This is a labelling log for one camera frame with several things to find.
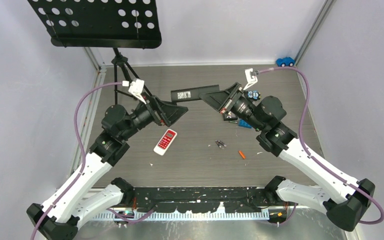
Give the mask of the black remote control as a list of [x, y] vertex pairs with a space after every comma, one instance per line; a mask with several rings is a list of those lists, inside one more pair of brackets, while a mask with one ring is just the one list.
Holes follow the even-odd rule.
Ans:
[[220, 86], [218, 84], [184, 88], [172, 90], [170, 92], [170, 97], [171, 101], [174, 103], [191, 102], [200, 100], [200, 94], [216, 92], [219, 90]]

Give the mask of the orange battery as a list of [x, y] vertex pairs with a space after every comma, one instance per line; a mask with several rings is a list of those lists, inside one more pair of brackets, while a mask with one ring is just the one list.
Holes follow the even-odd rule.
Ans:
[[239, 155], [241, 156], [241, 158], [242, 158], [243, 160], [246, 159], [245, 154], [244, 154], [241, 150], [239, 150], [238, 153], [239, 153]]

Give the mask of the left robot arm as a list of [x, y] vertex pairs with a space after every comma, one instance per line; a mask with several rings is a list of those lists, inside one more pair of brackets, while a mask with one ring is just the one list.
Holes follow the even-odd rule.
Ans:
[[121, 177], [92, 197], [83, 197], [125, 155], [129, 138], [151, 123], [170, 127], [188, 110], [154, 95], [146, 95], [131, 113], [120, 104], [108, 107], [101, 121], [103, 131], [89, 150], [81, 153], [79, 167], [49, 199], [28, 207], [26, 213], [35, 230], [48, 240], [72, 240], [85, 223], [105, 209], [128, 207], [135, 190]]

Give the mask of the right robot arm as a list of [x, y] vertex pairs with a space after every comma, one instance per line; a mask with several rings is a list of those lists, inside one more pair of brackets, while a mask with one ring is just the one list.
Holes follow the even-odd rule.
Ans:
[[325, 214], [344, 231], [355, 229], [372, 203], [369, 197], [374, 194], [374, 183], [348, 175], [307, 146], [282, 123], [286, 111], [277, 97], [266, 96], [254, 104], [243, 96], [239, 83], [225, 90], [199, 93], [198, 97], [221, 114], [232, 112], [246, 121], [259, 132], [256, 140], [265, 151], [292, 164], [317, 184], [305, 186], [276, 176], [267, 185], [268, 203], [304, 205]]

